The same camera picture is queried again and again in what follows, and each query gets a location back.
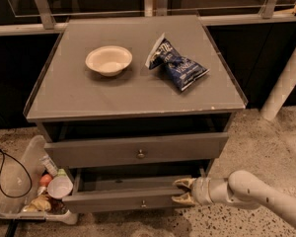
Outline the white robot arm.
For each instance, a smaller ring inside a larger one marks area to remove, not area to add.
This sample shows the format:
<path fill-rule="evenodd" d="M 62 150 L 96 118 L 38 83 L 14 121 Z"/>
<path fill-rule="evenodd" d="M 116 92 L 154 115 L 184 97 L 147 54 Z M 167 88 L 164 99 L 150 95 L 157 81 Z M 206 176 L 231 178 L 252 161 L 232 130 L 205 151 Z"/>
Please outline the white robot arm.
<path fill-rule="evenodd" d="M 257 209 L 261 205 L 296 229 L 296 197 L 279 192 L 252 173 L 234 171 L 228 178 L 183 178 L 174 181 L 183 190 L 172 201 L 183 205 L 223 203 L 241 209 Z"/>

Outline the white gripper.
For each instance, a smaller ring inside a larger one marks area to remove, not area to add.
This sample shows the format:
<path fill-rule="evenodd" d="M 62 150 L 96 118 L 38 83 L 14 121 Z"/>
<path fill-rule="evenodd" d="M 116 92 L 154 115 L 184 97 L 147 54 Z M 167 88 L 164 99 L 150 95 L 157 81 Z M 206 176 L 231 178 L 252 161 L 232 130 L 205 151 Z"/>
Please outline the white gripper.
<path fill-rule="evenodd" d="M 176 203 L 184 205 L 195 205 L 195 203 L 201 205 L 213 204 L 210 197 L 209 178 L 182 178 L 175 180 L 173 185 L 187 192 L 180 196 L 173 196 L 172 201 Z"/>

